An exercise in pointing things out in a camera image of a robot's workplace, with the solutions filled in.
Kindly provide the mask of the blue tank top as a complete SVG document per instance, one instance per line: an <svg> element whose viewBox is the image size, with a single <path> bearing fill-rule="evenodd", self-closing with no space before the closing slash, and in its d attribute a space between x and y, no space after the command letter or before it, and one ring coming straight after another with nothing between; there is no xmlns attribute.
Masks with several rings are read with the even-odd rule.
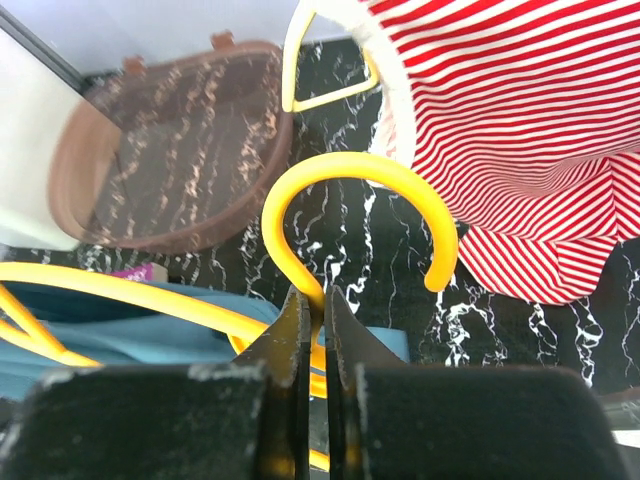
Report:
<svg viewBox="0 0 640 480"><path fill-rule="evenodd" d="M280 314L265 300L173 283L151 285L267 325ZM103 364L218 364L236 356L226 335L176 317L57 287L21 282L5 287L64 346ZM367 328L401 360L410 360L404 331ZM58 365L1 339L1 398L21 401L43 372Z"/></svg>

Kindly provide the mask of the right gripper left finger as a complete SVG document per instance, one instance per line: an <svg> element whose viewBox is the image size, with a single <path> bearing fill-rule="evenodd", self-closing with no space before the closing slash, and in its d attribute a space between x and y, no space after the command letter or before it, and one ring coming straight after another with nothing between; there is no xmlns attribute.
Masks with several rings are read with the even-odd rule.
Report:
<svg viewBox="0 0 640 480"><path fill-rule="evenodd" d="M5 479L305 479L310 308L290 289L277 320L228 364L61 368L18 407Z"/></svg>

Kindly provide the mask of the orange plastic hanger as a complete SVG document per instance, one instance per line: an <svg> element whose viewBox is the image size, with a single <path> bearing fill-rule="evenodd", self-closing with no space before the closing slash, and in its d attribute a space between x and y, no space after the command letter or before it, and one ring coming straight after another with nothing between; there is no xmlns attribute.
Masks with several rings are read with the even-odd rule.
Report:
<svg viewBox="0 0 640 480"><path fill-rule="evenodd" d="M405 197L421 214L431 231L434 247L432 262L424 277L426 289L438 292L446 287L454 272L458 250L457 231L443 200L418 175L383 157L356 152L319 155L292 167L269 192L261 220L265 247L289 279L291 289L303 294L310 308L310 473L320 469L330 478L326 348L317 342L319 336L325 337L327 293L289 247L283 221L291 201L301 190L316 182L340 177L382 184ZM40 283L96 295L220 331L229 336L237 356L272 325L158 287L66 267L8 263L2 266L1 277L6 281ZM64 346L11 293L2 293L1 306L8 315L8 320L1 325L4 340L56 361L57 369L112 367Z"/></svg>

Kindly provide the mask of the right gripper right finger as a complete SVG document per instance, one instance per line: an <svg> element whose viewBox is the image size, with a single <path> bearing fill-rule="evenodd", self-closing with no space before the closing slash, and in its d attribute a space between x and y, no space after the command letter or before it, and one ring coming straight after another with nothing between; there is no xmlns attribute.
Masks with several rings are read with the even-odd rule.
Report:
<svg viewBox="0 0 640 480"><path fill-rule="evenodd" d="M611 421L574 372L411 365L331 288L325 312L334 479L627 479Z"/></svg>

